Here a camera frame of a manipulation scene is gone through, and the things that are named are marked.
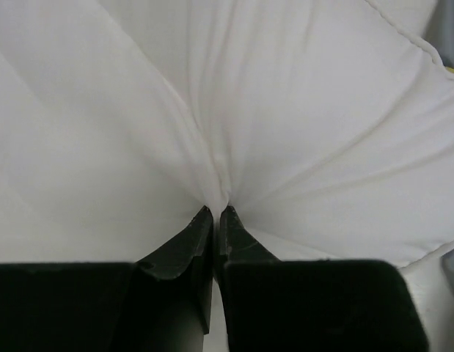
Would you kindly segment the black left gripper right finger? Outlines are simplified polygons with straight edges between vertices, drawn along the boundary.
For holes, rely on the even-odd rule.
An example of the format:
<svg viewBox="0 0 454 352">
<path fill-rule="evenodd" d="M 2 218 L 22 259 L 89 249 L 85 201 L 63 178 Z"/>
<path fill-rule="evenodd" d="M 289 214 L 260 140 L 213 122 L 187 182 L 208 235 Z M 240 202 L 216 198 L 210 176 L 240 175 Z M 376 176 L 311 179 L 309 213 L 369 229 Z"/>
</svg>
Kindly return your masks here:
<svg viewBox="0 0 454 352">
<path fill-rule="evenodd" d="M 427 351 L 398 269 L 381 260 L 281 261 L 221 214 L 217 280 L 231 351 Z"/>
</svg>

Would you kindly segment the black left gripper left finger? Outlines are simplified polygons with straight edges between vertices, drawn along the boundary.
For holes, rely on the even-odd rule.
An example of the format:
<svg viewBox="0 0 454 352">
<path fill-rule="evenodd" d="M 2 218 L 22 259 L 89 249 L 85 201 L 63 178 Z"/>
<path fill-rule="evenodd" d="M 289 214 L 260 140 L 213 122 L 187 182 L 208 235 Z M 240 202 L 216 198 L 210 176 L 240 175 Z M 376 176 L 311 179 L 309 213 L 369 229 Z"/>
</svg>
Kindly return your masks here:
<svg viewBox="0 0 454 352">
<path fill-rule="evenodd" d="M 0 264 L 0 351 L 201 351 L 213 217 L 134 263 Z"/>
</svg>

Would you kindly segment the white pillow with yellow edge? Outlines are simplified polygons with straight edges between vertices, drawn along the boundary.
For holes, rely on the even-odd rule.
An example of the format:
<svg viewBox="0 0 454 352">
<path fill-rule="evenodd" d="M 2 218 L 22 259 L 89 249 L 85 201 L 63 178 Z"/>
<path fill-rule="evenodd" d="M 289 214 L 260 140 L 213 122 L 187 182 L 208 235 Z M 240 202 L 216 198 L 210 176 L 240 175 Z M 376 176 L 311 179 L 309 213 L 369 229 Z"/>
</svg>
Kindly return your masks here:
<svg viewBox="0 0 454 352">
<path fill-rule="evenodd" d="M 0 263 L 138 260 L 232 205 L 397 266 L 454 351 L 454 73 L 375 1 L 0 1 Z"/>
</svg>

